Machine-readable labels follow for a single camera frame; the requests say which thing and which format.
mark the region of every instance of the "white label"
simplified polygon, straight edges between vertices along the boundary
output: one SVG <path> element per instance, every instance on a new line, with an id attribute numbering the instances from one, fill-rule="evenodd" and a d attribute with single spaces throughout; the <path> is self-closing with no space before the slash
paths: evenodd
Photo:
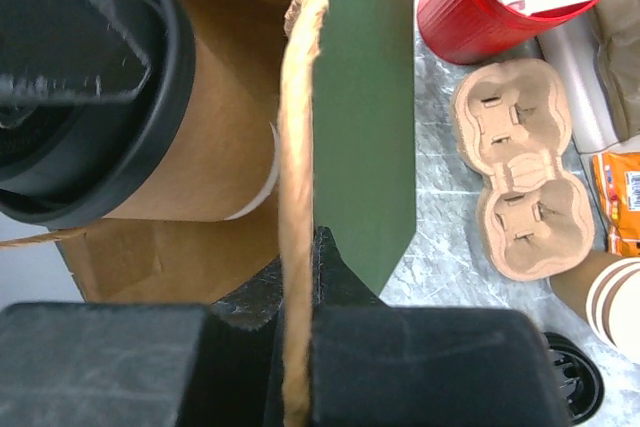
<path id="1" fill-rule="evenodd" d="M 627 200 L 631 212 L 640 212 L 640 172 L 627 172 Z"/>

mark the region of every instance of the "cardboard flap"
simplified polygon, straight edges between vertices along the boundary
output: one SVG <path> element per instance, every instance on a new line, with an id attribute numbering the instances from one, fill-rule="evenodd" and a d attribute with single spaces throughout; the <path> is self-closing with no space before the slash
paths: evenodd
<path id="1" fill-rule="evenodd" d="M 315 222 L 379 293 L 415 233 L 413 0 L 331 0 L 320 48 Z"/>

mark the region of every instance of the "black cup lid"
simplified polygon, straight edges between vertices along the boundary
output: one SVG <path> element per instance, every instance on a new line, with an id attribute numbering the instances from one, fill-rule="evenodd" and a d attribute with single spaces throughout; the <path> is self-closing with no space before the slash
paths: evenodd
<path id="1" fill-rule="evenodd" d="M 71 195 L 59 196 L 61 200 L 59 197 L 51 200 L 0 190 L 0 210 L 7 216 L 50 229 L 87 225 L 126 200 L 164 157 L 182 122 L 191 95 L 195 74 L 195 39 L 189 18 L 177 0 L 147 1 L 162 18 L 166 51 L 157 83 L 152 85 L 153 89 L 149 92 L 144 89 L 141 93 L 144 118 L 139 123 L 131 124 L 130 127 L 135 128 L 132 140 L 122 144 L 124 152 L 119 152 L 117 159 L 109 159 L 109 165 L 100 170 L 97 181 L 91 182 L 86 188 L 83 185 L 82 189 L 73 191 Z M 91 106 L 86 110 L 90 109 L 96 113 L 101 111 Z M 97 129 L 94 126 L 84 129 L 82 133 L 91 135 L 92 132 L 107 131 Z M 71 143 L 74 149 L 70 151 L 76 152 L 76 143 Z M 59 142 L 55 152 L 63 150 L 61 146 L 66 148 L 66 144 Z"/>
<path id="2" fill-rule="evenodd" d="M 586 422 L 598 411 L 604 399 L 604 381 L 600 370 L 566 337 L 552 332 L 544 335 L 571 421 L 574 425 Z"/>

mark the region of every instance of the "orange packaging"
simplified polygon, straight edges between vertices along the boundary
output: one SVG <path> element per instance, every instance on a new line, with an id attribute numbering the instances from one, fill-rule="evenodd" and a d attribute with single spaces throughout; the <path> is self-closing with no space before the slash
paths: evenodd
<path id="1" fill-rule="evenodd" d="M 598 154 L 593 172 L 609 222 L 609 252 L 640 256 L 640 153 Z"/>

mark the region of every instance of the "cardboard box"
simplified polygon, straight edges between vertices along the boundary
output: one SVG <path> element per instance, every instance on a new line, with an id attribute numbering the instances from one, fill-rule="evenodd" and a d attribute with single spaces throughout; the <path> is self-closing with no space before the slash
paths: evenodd
<path id="1" fill-rule="evenodd" d="M 290 0 L 182 0 L 275 119 Z M 314 73 L 315 221 L 379 292 L 415 232 L 413 0 L 331 0 Z M 276 195 L 215 224 L 105 220 L 62 243 L 92 301 L 213 302 L 277 255 Z"/>

